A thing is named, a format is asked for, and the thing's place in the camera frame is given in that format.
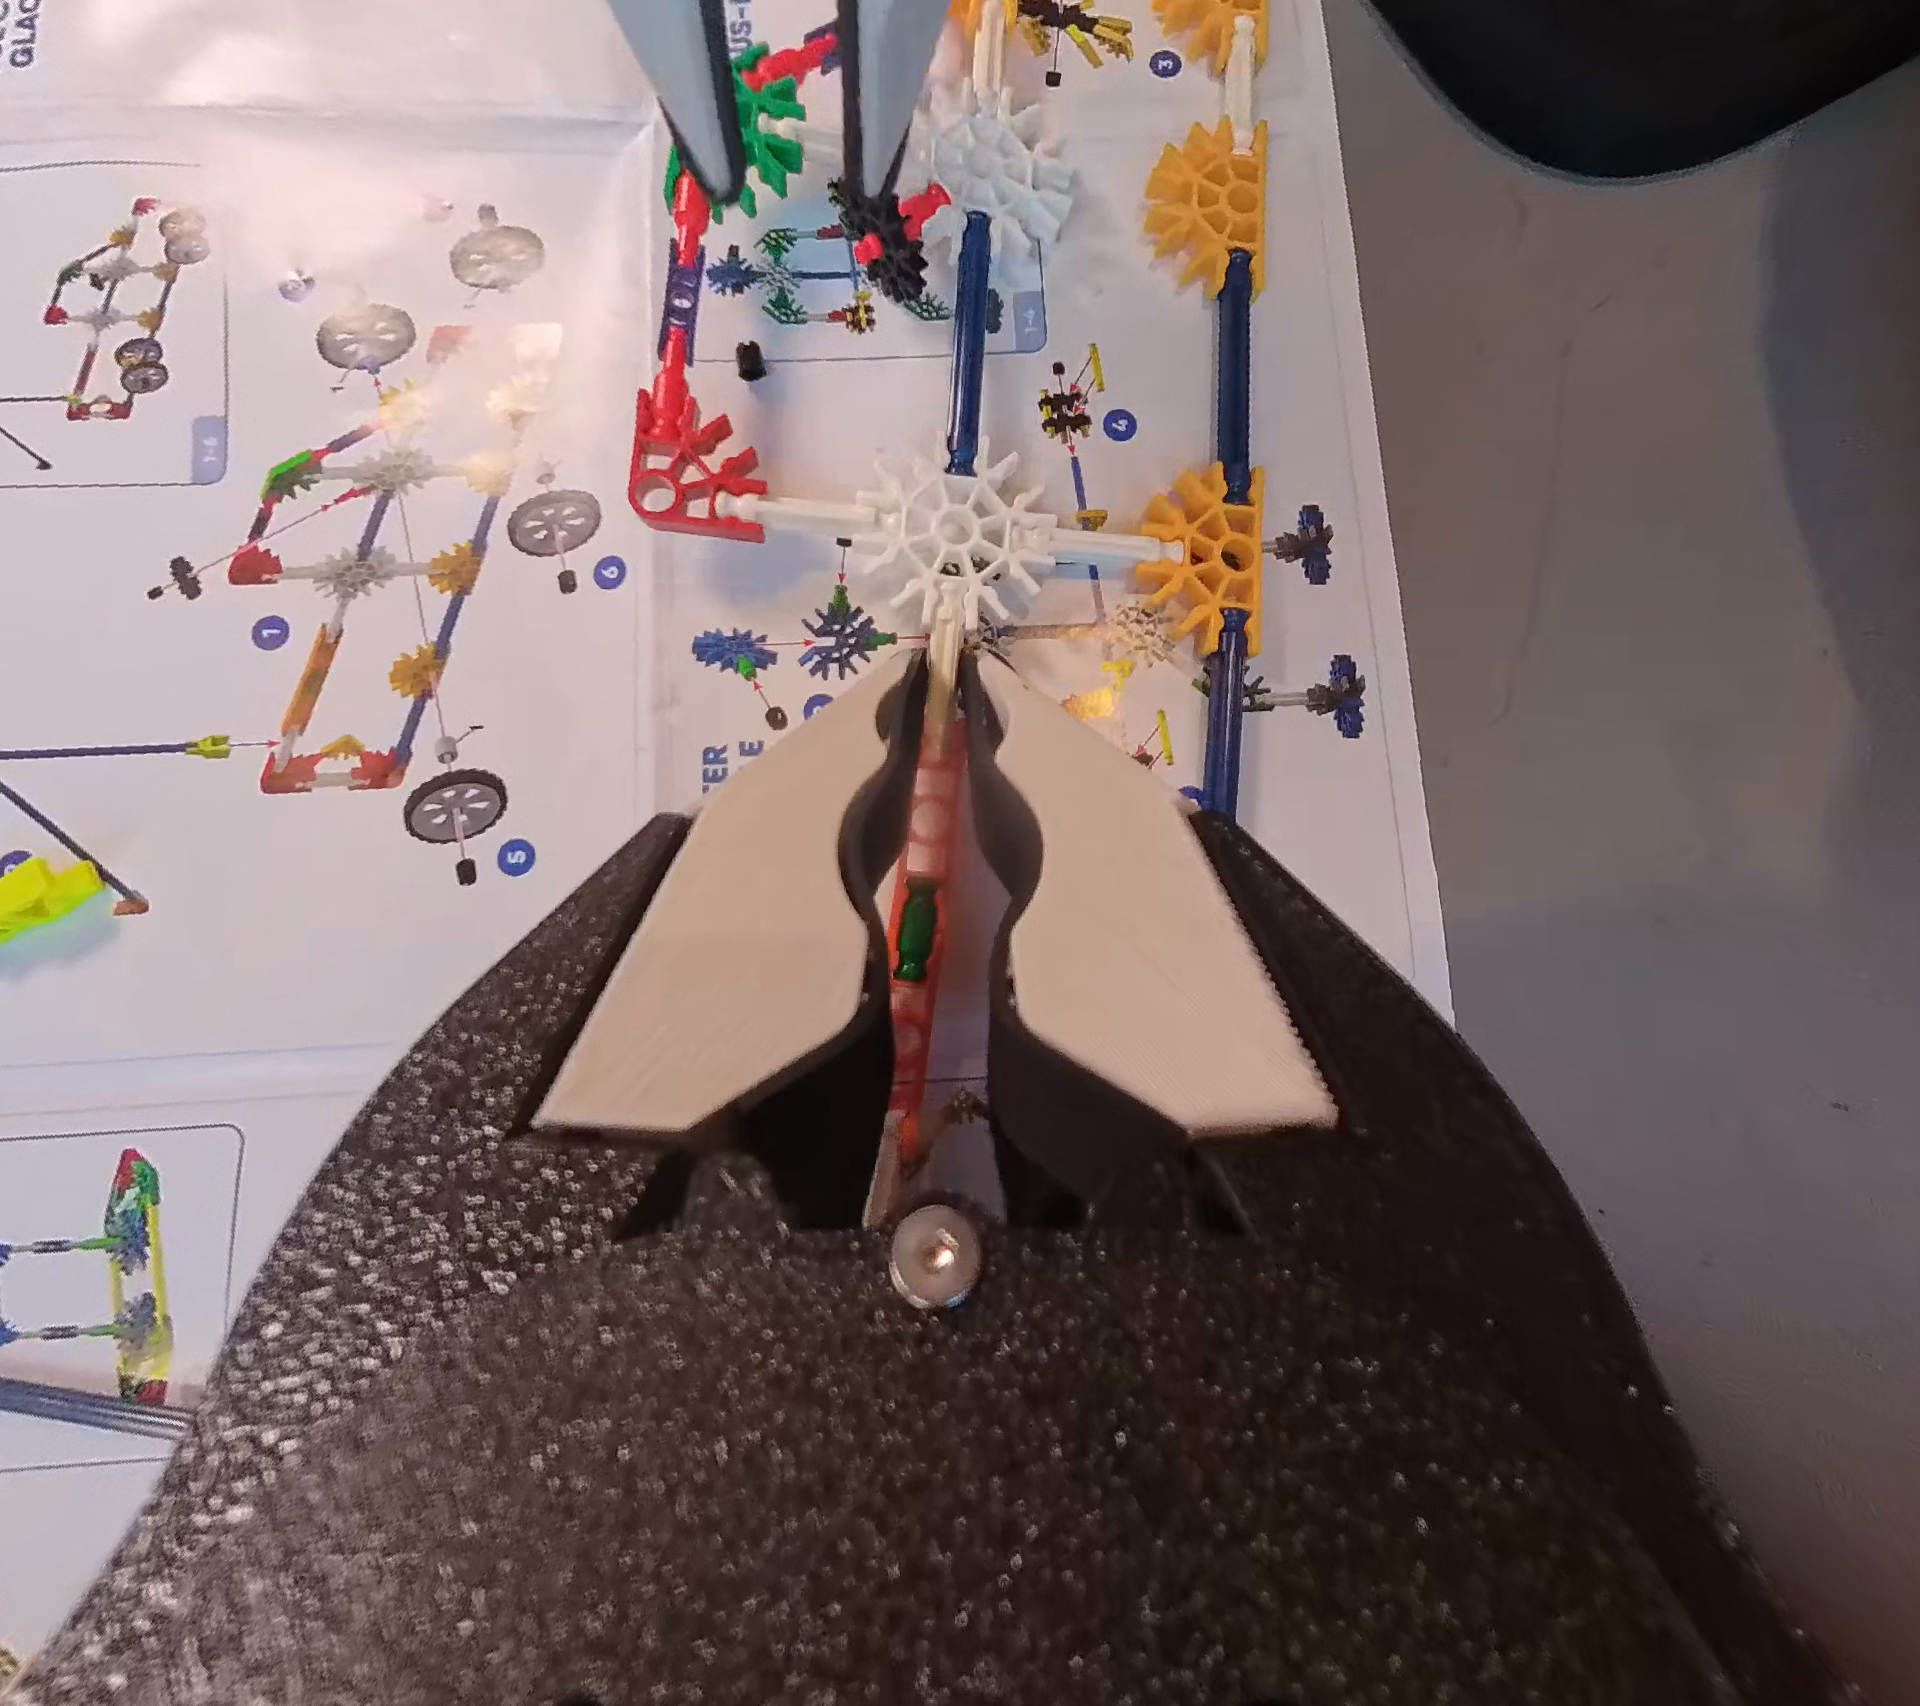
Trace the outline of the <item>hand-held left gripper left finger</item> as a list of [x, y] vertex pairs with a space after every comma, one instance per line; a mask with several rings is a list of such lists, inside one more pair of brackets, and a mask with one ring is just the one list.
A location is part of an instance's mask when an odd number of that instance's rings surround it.
[[790, 1214], [862, 1214], [895, 1050], [875, 893], [926, 673], [872, 670], [695, 807], [536, 1110], [549, 1135], [756, 1155]]

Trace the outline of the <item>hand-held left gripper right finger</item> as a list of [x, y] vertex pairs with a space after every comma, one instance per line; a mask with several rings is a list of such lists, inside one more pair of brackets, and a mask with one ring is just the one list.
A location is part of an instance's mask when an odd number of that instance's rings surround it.
[[1014, 1221], [1138, 1214], [1188, 1149], [1338, 1126], [1198, 817], [1005, 664], [974, 672], [974, 830], [1009, 898], [988, 1114]]

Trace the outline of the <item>black snowflake connector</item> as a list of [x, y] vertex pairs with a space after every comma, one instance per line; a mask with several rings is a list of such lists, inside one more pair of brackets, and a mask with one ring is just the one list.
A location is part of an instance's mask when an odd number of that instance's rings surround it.
[[929, 182], [908, 195], [894, 188], [868, 193], [846, 179], [832, 179], [827, 197], [856, 262], [875, 289], [895, 303], [919, 302], [926, 292], [921, 235], [927, 219], [950, 205], [946, 188]]

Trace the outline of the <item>colourful rod connector frame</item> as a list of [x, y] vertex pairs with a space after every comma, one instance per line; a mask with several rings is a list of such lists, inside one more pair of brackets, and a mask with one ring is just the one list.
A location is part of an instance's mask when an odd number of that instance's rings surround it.
[[1150, 501], [1138, 534], [1066, 524], [1019, 486], [1016, 454], [990, 459], [980, 434], [974, 339], [980, 335], [991, 252], [991, 209], [950, 203], [964, 215], [958, 252], [956, 370], [944, 448], [932, 457], [879, 464], [854, 497], [807, 500], [766, 492], [752, 454], [728, 465], [708, 457], [723, 442], [720, 418], [701, 421], [685, 388], [680, 332], [667, 332], [650, 392], [635, 399], [635, 500], [652, 524], [723, 535], [774, 528], [829, 532], [924, 622], [916, 655], [888, 672], [924, 673], [921, 742], [904, 843], [875, 887], [894, 1047], [879, 1163], [899, 1159], [908, 1121], [897, 1086], [919, 1088], [948, 947], [946, 909], [958, 788], [975, 774], [975, 670], [1005, 665], [985, 652], [1059, 566], [1130, 568], [1146, 585], [1138, 610], [1175, 610], [1171, 643], [1189, 641], [1205, 668], [1208, 731], [1201, 827], [1236, 823], [1243, 670], [1261, 638], [1264, 474], [1251, 462], [1251, 302], [1261, 285], [1268, 125], [1253, 117], [1268, 0], [1171, 0], [1174, 24], [1222, 26], [1226, 112], [1168, 145], [1147, 182], [1146, 233], [1175, 253], [1212, 299], [1215, 332], [1214, 459], [1181, 471]]

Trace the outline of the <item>yellow-green clip connector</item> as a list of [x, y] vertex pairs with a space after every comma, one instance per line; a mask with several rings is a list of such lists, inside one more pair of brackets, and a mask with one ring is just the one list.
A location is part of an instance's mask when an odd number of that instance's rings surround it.
[[115, 917], [150, 912], [146, 896], [107, 874], [89, 858], [55, 865], [38, 853], [5, 853], [1, 860], [1, 943], [60, 926], [98, 898], [109, 898]]

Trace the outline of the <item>blue plastic rod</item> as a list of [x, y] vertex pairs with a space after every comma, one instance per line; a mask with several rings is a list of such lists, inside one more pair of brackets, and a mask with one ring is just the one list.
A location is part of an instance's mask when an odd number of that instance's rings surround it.
[[1, 1410], [86, 1429], [175, 1441], [193, 1413], [167, 1404], [118, 1398], [72, 1386], [1, 1378]]

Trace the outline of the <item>white building instruction sheet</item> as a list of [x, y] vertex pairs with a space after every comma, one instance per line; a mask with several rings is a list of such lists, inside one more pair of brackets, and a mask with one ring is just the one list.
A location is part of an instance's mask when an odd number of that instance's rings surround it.
[[[1214, 303], [1139, 190], [1223, 114], [1154, 0], [1005, 43], [1075, 186], [1005, 246], [988, 444], [1131, 532], [1209, 452]], [[1451, 1015], [1324, 0], [1271, 0], [1242, 820]], [[879, 302], [799, 76], [788, 195], [708, 238], [689, 386], [774, 493], [940, 436], [950, 282]], [[106, 1230], [155, 1177], [190, 1410], [355, 1103], [655, 807], [916, 638], [819, 534], [628, 506], [663, 240], [653, 99], [600, 0], [4, 0], [4, 858], [112, 898], [4, 946], [4, 1378], [120, 1398]], [[173, 1439], [4, 1411], [4, 1660]]]

